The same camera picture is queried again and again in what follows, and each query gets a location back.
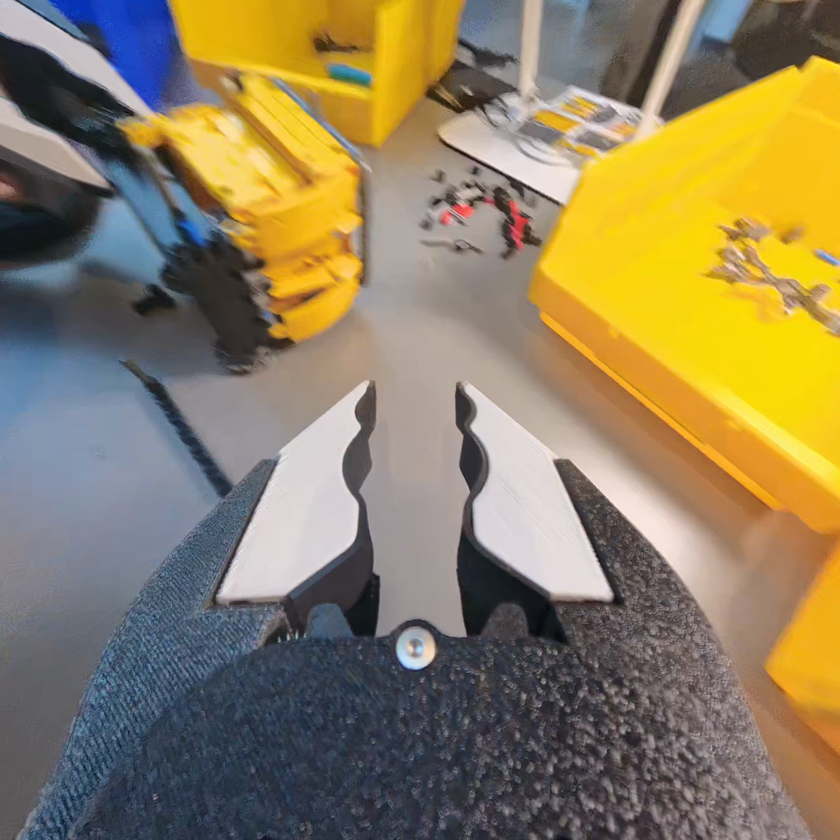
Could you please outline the black flat mat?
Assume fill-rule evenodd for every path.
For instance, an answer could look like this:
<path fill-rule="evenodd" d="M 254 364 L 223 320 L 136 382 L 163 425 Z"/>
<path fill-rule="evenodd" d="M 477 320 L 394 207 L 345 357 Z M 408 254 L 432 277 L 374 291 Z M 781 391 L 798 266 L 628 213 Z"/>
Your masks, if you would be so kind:
<path fill-rule="evenodd" d="M 462 113 L 516 91 L 506 81 L 455 59 L 426 90 L 426 98 L 451 112 Z"/>

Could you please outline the white stand pole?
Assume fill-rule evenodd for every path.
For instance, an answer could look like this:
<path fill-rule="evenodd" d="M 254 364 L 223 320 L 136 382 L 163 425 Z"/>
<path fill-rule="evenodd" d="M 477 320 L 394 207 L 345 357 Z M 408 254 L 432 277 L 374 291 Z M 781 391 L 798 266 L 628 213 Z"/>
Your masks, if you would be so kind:
<path fill-rule="evenodd" d="M 654 75 L 647 88 L 642 106 L 642 118 L 635 134 L 637 140 L 646 138 L 656 131 L 659 125 L 660 112 L 669 91 L 673 87 L 680 64 L 686 55 L 705 5 L 705 1 L 683 1 L 680 3 Z"/>
<path fill-rule="evenodd" d="M 520 15 L 518 95 L 522 106 L 538 100 L 540 39 L 544 1 L 523 1 Z"/>

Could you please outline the yellow grey sticker sheet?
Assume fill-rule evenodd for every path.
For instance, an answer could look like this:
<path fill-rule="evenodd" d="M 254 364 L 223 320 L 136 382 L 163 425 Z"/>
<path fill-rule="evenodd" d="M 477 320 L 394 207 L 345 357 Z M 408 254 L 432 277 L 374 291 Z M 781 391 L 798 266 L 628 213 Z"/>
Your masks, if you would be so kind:
<path fill-rule="evenodd" d="M 639 108 L 570 86 L 519 124 L 514 137 L 537 161 L 581 166 L 632 139 L 643 116 Z"/>

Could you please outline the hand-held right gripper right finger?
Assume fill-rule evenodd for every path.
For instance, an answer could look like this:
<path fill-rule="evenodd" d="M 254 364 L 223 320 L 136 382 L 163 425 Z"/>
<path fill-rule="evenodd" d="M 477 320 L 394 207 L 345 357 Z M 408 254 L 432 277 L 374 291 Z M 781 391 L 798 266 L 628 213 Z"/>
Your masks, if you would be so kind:
<path fill-rule="evenodd" d="M 557 455 L 468 382 L 456 386 L 456 416 L 478 551 L 550 603 L 613 602 Z"/>

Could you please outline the long black toy beam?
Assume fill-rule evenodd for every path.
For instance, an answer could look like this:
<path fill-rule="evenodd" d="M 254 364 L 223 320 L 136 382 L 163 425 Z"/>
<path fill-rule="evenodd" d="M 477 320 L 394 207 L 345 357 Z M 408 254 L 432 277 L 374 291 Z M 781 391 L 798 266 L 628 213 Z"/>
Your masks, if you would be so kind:
<path fill-rule="evenodd" d="M 208 484 L 219 498 L 224 498 L 233 489 L 232 481 L 186 419 L 166 386 L 133 360 L 121 360 L 120 364 L 142 384 Z"/>

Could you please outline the grey-green tool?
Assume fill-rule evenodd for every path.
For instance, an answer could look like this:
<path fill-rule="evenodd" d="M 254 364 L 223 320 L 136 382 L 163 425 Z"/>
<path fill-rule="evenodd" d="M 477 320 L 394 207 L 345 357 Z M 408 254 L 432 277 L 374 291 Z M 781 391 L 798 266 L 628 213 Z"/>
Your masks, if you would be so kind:
<path fill-rule="evenodd" d="M 328 78 L 360 88 L 373 88 L 373 75 L 369 70 L 335 58 L 336 56 L 361 55 L 361 47 L 337 42 L 327 34 L 314 36 L 312 44 L 316 53 L 322 58 Z"/>

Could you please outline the small red black parts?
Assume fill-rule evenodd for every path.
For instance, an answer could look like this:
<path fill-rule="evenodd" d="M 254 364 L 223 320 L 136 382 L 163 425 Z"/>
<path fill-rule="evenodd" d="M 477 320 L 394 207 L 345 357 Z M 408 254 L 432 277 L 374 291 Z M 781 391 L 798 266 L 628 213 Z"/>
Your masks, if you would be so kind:
<path fill-rule="evenodd" d="M 478 164 L 471 165 L 459 181 L 450 180 L 445 171 L 436 169 L 432 181 L 438 191 L 427 200 L 418 222 L 422 245 L 456 254 L 481 254 L 482 247 L 469 241 L 463 232 L 478 214 L 488 211 L 497 216 L 502 259 L 543 246 L 530 213 L 531 194 L 521 182 L 488 180 L 487 171 Z"/>

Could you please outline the loose metal parts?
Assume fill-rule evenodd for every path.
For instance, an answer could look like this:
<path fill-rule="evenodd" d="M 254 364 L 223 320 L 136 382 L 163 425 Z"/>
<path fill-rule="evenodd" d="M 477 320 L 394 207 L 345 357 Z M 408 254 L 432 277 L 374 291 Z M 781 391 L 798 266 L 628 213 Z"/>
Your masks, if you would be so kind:
<path fill-rule="evenodd" d="M 723 245 L 717 250 L 718 262 L 706 276 L 732 287 L 772 291 L 779 299 L 782 313 L 790 317 L 804 312 L 828 334 L 839 337 L 839 311 L 831 304 L 833 289 L 826 283 L 807 286 L 798 279 L 776 272 L 762 257 L 760 246 L 775 237 L 782 245 L 797 243 L 804 228 L 787 227 L 781 231 L 751 217 L 737 217 L 729 224 L 718 224 Z"/>

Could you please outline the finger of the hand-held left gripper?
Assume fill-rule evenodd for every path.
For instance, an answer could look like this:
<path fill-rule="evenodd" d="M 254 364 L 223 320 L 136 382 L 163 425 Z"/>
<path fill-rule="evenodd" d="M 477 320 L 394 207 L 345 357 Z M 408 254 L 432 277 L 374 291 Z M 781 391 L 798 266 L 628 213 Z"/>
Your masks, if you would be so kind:
<path fill-rule="evenodd" d="M 56 10 L 42 14 L 22 2 L 1 2 L 1 33 L 8 39 L 45 52 L 71 74 L 94 82 L 133 112 L 151 114 L 146 102 L 123 79 L 86 36 Z"/>
<path fill-rule="evenodd" d="M 2 159 L 18 165 L 37 166 L 100 194 L 111 194 L 112 185 L 70 141 L 30 122 L 13 102 L 1 100 Z"/>

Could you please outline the grey desk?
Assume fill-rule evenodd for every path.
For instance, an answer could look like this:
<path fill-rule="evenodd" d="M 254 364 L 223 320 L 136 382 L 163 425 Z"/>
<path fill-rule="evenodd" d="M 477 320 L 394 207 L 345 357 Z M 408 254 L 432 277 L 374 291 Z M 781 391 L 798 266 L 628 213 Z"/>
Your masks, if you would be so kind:
<path fill-rule="evenodd" d="M 36 803 L 112 631 L 217 499 L 123 360 L 165 383 L 232 481 L 376 383 L 363 493 L 385 633 L 415 616 L 463 633 L 455 385 L 476 386 L 571 459 L 679 573 L 813 836 L 838 838 L 837 756 L 763 670 L 832 537 L 764 506 L 547 329 L 527 299 L 534 250 L 501 259 L 493 213 L 461 234 L 481 255 L 421 244 L 431 175 L 468 166 L 437 140 L 446 116 L 423 101 L 366 152 L 370 282 L 338 325 L 255 374 L 220 368 L 191 304 L 131 309 L 160 258 L 121 203 L 103 208 L 76 259 L 2 279 L 2 838 Z"/>

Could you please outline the yellow toy block robot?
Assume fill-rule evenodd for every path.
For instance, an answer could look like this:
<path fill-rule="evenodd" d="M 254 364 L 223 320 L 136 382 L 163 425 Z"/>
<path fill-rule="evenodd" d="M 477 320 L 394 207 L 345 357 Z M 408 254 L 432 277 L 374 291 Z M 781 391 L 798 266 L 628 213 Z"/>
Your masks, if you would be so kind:
<path fill-rule="evenodd" d="M 329 330 L 366 282 L 369 169 L 288 85 L 204 66 L 218 104 L 116 123 L 116 185 L 233 375 Z"/>

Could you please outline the yellow plastic bin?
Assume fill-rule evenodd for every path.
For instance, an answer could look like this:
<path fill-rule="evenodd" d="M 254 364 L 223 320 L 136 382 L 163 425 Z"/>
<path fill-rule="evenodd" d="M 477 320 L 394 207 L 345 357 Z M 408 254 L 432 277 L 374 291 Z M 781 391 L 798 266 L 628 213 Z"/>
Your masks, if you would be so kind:
<path fill-rule="evenodd" d="M 355 144 L 381 146 L 452 65 L 463 1 L 174 1 L 176 32 L 196 75 L 210 68 L 278 79 L 314 97 Z M 369 70 L 373 88 L 328 78 L 312 39 L 361 47 L 336 56 Z"/>
<path fill-rule="evenodd" d="M 838 533 L 838 339 L 706 273 L 718 224 L 838 309 L 839 69 L 813 57 L 583 170 L 529 290 L 541 320 L 754 495 Z"/>
<path fill-rule="evenodd" d="M 839 548 L 835 548 L 765 662 L 795 712 L 839 753 Z"/>

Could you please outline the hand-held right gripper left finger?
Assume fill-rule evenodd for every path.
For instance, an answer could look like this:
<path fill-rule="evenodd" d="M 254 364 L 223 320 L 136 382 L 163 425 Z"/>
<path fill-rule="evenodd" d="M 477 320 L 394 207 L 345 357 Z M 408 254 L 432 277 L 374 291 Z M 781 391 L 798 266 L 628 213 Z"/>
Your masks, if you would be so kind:
<path fill-rule="evenodd" d="M 298 601 L 362 535 L 375 384 L 363 381 L 278 453 L 217 588 L 219 605 Z"/>

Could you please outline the blue plastic bin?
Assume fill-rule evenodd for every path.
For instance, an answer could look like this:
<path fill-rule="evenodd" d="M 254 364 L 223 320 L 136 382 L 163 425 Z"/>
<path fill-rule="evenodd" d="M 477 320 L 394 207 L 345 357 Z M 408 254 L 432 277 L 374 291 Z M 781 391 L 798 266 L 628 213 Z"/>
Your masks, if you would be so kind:
<path fill-rule="evenodd" d="M 166 1 L 53 1 L 63 15 L 102 46 L 123 79 L 157 109 L 180 54 Z"/>

